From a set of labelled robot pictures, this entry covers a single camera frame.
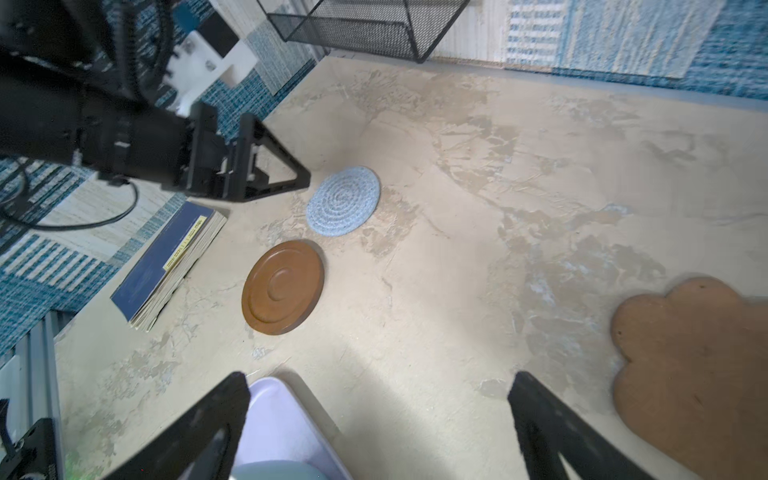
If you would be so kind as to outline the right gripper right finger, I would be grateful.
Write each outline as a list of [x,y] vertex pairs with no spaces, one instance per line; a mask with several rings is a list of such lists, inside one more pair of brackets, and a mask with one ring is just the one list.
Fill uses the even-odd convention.
[[567,479],[565,464],[582,479],[651,477],[531,373],[516,373],[507,400],[529,478]]

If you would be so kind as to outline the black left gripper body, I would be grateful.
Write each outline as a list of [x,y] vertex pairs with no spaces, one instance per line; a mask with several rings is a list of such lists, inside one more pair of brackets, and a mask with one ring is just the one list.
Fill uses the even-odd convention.
[[178,187],[191,197],[231,200],[235,147],[218,133],[218,110],[204,102],[195,103],[187,118],[190,127]]

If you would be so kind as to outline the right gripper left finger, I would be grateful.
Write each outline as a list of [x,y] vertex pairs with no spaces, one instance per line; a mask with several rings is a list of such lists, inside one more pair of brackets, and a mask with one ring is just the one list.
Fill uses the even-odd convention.
[[250,402],[246,376],[233,372],[109,479],[228,479]]

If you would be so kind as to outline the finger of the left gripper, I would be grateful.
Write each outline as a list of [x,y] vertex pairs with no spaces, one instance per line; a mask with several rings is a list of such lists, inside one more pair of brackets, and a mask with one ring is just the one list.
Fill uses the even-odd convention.
[[254,114],[240,117],[230,162],[232,202],[255,201],[310,185],[310,171]]

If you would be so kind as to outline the blue woven round coaster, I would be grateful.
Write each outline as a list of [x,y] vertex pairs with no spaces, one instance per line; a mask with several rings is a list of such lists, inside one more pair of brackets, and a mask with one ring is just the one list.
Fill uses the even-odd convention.
[[367,167],[351,167],[330,175],[306,208],[306,220],[317,234],[339,237],[362,226],[375,212],[381,195],[378,176]]

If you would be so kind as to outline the brown wooden coaster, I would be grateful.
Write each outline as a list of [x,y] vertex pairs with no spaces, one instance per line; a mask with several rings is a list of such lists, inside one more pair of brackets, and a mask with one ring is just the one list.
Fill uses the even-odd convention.
[[325,268],[306,241],[280,243],[249,272],[241,295],[246,323],[266,335],[283,335],[300,326],[317,305]]

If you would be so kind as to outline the brown paw shaped coaster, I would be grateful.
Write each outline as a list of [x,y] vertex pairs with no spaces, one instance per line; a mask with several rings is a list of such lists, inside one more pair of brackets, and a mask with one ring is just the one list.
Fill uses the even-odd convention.
[[613,402],[637,436],[703,479],[767,476],[767,306],[722,281],[625,300]]

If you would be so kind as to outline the light blue mug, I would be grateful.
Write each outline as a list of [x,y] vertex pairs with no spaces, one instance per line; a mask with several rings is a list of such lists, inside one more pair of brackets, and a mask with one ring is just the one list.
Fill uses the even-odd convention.
[[235,480],[327,480],[317,468],[294,461],[270,460],[234,466],[230,478]]

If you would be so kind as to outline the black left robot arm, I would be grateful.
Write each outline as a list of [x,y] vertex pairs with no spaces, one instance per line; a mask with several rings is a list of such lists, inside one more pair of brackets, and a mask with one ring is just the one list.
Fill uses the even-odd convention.
[[148,181],[170,192],[243,203],[307,188],[310,171],[255,116],[238,137],[217,132],[217,111],[181,117],[157,91],[174,49],[172,5],[154,5],[158,42],[140,68],[137,9],[108,18],[99,1],[1,5],[1,153],[93,170],[114,186]]

